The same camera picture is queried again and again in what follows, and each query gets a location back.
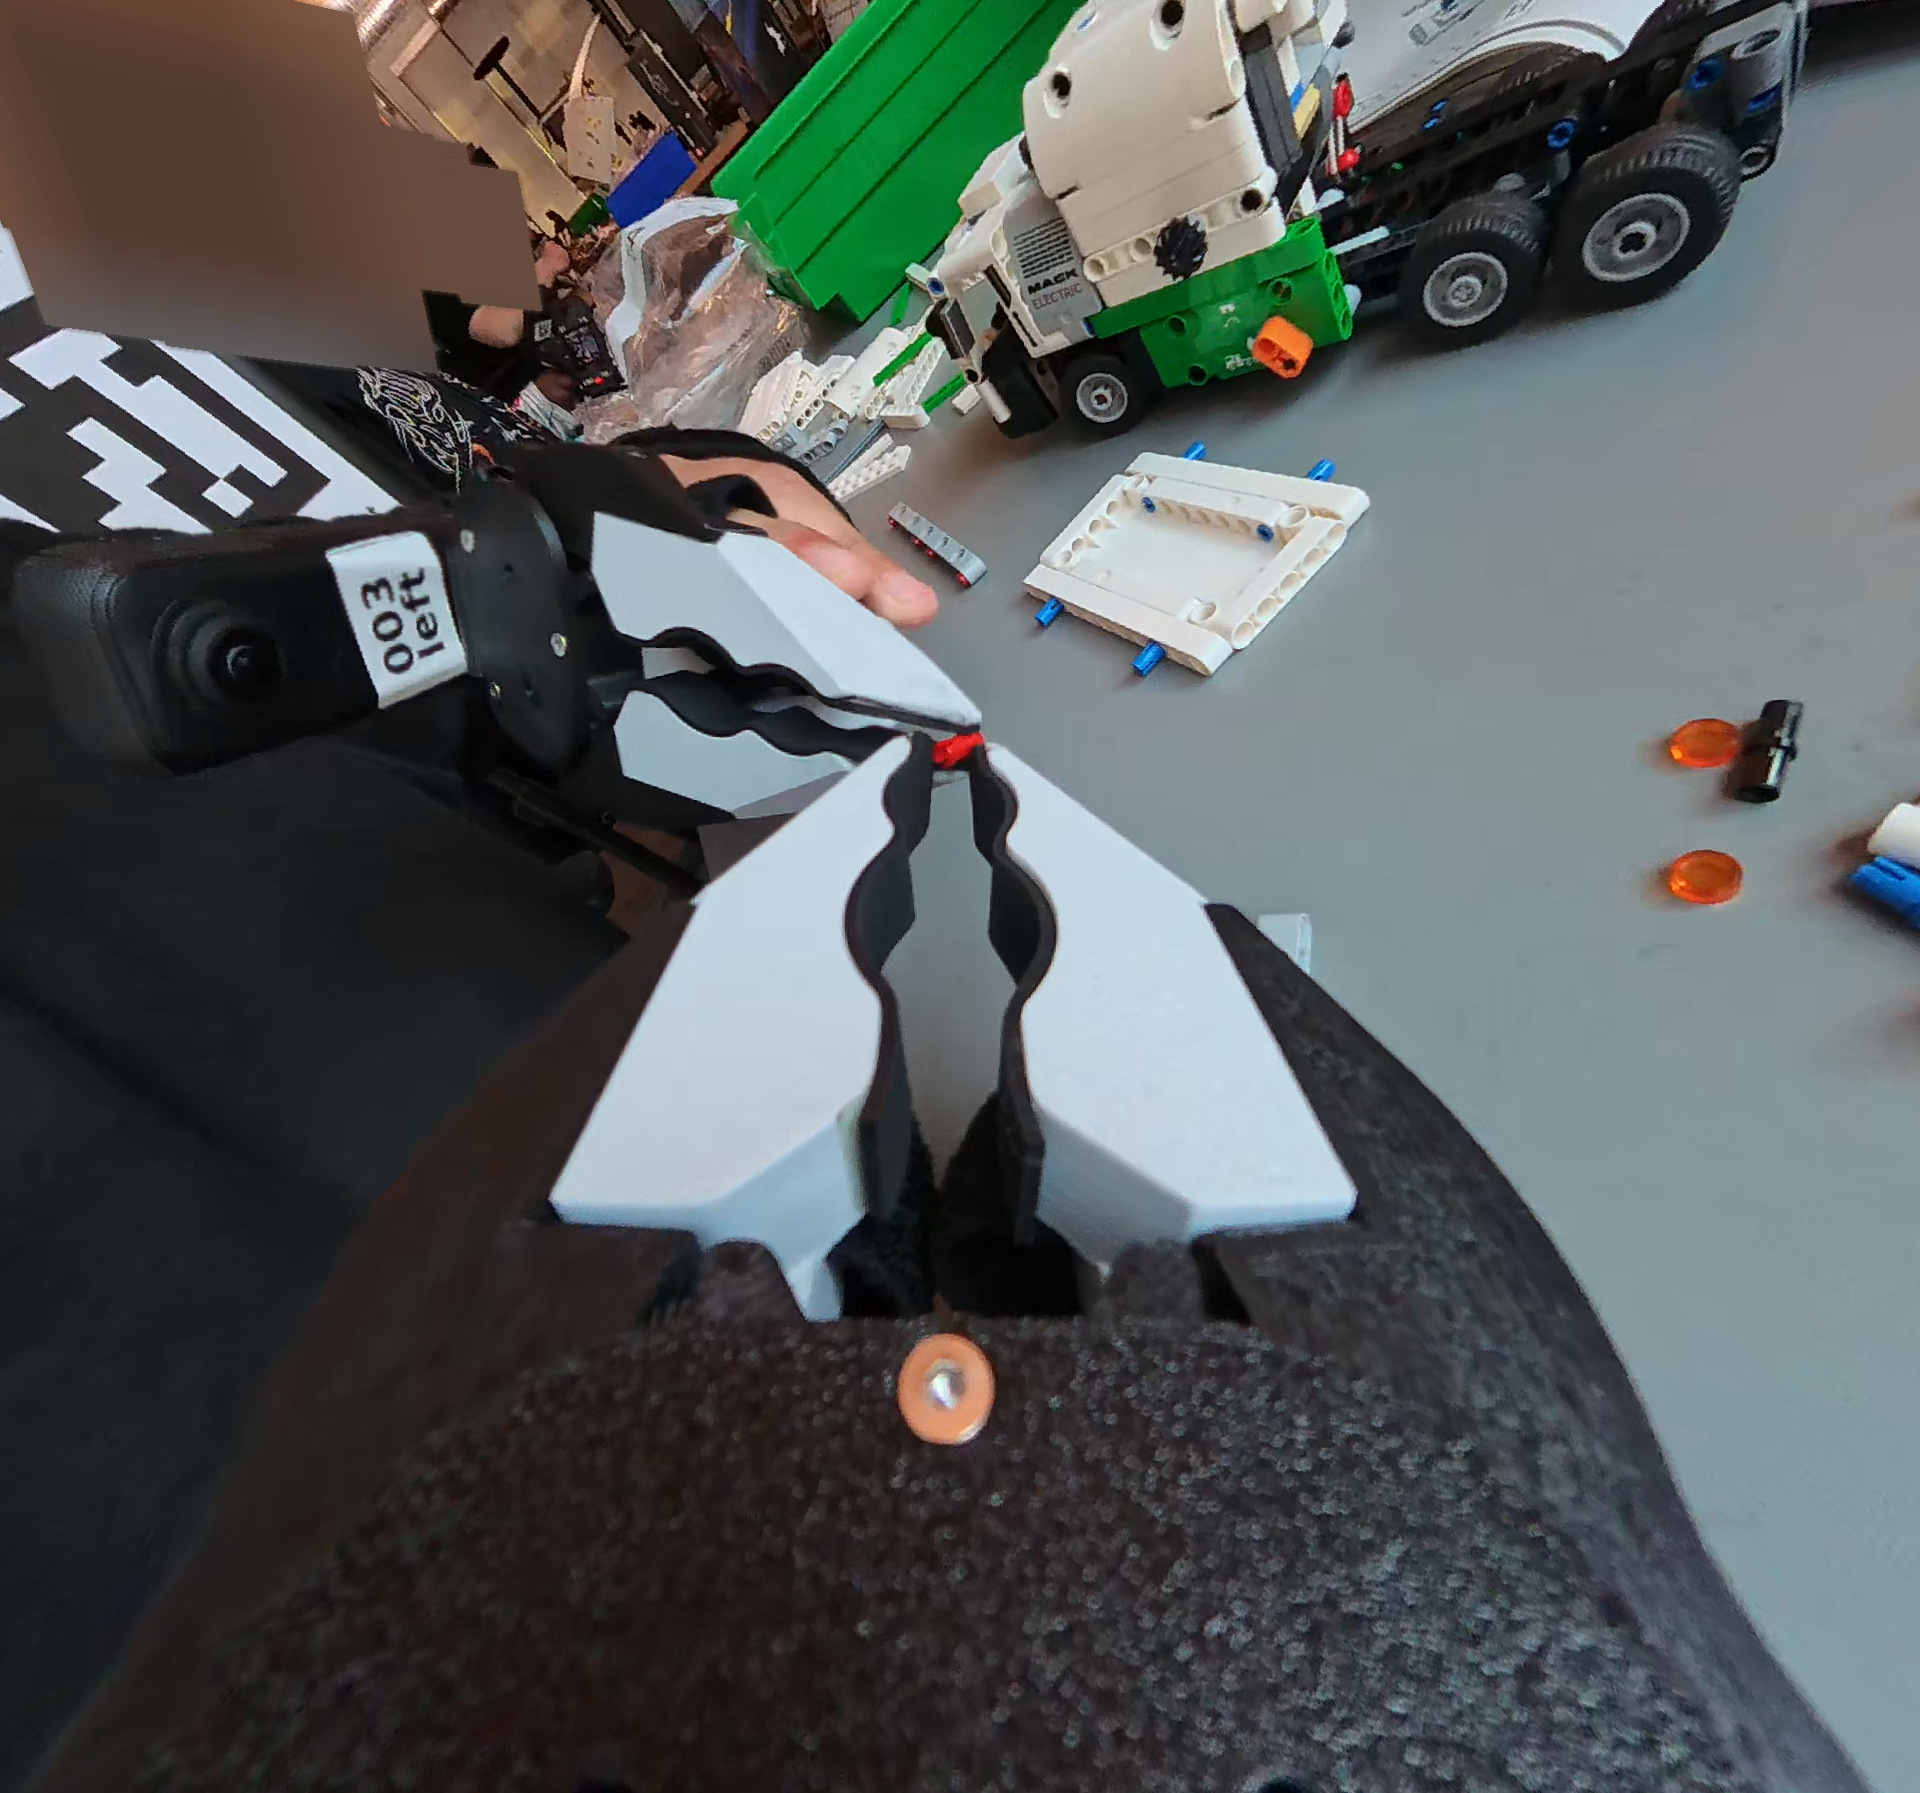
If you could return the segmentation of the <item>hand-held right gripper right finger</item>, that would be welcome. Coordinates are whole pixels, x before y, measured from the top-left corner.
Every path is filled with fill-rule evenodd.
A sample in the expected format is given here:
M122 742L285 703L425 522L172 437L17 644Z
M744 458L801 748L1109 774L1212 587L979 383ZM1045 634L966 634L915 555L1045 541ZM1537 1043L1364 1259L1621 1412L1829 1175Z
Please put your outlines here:
M1135 1247L1347 1218L1357 1189L1227 948L1219 907L1013 748L966 754L966 827L1009 966L1009 1236L1050 1235L1115 1273Z

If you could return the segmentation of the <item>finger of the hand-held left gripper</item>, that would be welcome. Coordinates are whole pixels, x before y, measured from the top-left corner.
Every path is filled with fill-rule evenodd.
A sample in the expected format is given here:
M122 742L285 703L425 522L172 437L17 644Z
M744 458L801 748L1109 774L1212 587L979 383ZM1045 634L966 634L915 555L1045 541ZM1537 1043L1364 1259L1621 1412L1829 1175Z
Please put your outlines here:
M801 688L647 674L615 703L615 765L694 819L793 819L915 723L863 716Z
M633 649L688 649L863 716L979 729L932 654L762 530L681 536L596 507L593 591Z

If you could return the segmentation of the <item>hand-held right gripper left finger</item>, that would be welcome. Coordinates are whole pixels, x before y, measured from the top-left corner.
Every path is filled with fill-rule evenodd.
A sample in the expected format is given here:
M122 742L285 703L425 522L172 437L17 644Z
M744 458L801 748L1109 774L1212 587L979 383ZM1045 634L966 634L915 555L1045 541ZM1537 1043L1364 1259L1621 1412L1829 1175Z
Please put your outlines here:
M854 1116L881 1071L847 899L900 837L892 779L916 779L916 742L881 742L694 899L547 1189L569 1227L744 1236L804 1320L846 1317L830 1247L867 1212Z

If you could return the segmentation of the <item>grey lego beam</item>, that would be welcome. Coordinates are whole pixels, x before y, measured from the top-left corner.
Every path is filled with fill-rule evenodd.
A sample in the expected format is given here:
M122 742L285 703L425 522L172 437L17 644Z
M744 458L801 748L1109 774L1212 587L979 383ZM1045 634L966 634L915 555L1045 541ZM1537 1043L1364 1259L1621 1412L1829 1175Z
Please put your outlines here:
M962 550L952 530L939 530L932 518L916 518L915 504L892 504L886 530L900 541L915 541L928 561L939 561L946 576L954 576L954 587L979 587L991 576L991 561L976 550Z

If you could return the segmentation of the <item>pile of white lego beams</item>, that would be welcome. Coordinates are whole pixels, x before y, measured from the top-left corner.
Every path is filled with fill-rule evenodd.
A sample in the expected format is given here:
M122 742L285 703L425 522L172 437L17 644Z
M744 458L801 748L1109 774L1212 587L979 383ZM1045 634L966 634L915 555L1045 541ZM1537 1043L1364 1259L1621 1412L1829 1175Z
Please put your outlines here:
M915 433L939 410L979 396L928 327L881 327L863 354L782 357L744 402L744 433L812 471L830 495L863 495L915 466Z

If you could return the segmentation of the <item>white green lego truck model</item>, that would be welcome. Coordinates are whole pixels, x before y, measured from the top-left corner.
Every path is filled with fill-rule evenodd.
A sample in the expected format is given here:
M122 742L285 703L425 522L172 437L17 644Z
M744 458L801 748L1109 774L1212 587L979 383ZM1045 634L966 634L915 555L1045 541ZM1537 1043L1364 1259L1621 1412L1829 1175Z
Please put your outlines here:
M1069 12L932 264L932 330L1009 437L1301 376L1357 308L1479 345L1537 294L1669 294L1781 150L1805 0L1662 0L1621 56L1513 47L1378 126L1347 46L1347 0Z

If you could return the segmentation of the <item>pile of small lego pins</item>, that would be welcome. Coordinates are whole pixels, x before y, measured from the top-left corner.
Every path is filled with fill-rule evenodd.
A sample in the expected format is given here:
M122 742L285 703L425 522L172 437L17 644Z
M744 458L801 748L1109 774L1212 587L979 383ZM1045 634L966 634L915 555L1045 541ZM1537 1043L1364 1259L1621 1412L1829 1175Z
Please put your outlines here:
M1719 774L1728 803L1776 803L1799 754L1799 701L1769 701L1750 723L1687 716L1669 729L1662 754L1687 774ZM1662 865L1662 896L1682 907L1728 907L1743 896L1743 862L1724 847L1687 847ZM1891 803L1843 896L1898 930L1920 930L1920 803Z

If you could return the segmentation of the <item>person's left hand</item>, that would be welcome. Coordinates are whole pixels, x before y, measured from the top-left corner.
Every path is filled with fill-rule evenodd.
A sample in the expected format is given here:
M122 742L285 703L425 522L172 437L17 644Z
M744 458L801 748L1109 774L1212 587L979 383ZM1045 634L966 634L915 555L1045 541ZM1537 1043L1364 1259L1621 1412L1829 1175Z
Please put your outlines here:
M854 599L892 630L928 630L939 614L939 587L928 587L916 571L886 561L867 536L854 536L812 471L793 471L782 458L681 458L681 453L662 453L662 466L681 486L755 476L768 507L744 507L748 530L782 541L793 561L804 561L819 576L830 576L846 599Z

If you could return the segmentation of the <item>clear plastic bag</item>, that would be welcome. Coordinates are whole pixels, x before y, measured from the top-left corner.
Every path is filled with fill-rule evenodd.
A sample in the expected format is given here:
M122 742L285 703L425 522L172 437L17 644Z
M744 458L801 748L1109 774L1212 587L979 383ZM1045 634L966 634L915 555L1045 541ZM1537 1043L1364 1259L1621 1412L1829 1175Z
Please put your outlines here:
M804 354L804 308L772 290L736 231L736 199L672 195L622 226L582 270L615 392L581 402L593 444L633 425L736 425L748 392Z

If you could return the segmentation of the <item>black-white marker sign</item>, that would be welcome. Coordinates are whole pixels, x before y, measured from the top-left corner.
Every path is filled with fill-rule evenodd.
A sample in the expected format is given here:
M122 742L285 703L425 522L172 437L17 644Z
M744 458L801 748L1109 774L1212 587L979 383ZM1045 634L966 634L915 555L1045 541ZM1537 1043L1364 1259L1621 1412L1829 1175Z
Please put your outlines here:
M0 238L0 522L35 536L223 536L381 518L398 495L215 354L49 327Z

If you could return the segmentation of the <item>nested green plastic bins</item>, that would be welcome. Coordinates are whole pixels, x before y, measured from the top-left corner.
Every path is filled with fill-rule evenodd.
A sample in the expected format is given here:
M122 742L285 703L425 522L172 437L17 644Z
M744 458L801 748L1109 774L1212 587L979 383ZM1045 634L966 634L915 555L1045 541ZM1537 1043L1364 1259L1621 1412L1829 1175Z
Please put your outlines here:
M715 169L736 231L819 314L867 318L932 264L976 163L1085 0L875 0Z

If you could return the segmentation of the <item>white lego panel frame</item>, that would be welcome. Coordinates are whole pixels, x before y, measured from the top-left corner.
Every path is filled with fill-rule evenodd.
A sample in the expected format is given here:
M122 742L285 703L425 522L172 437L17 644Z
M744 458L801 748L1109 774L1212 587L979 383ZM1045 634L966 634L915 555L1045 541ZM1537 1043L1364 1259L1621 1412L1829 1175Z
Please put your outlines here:
M1135 649L1135 674L1219 674L1341 555L1375 507L1334 466L1301 476L1137 453L1025 571L1036 630L1078 614Z

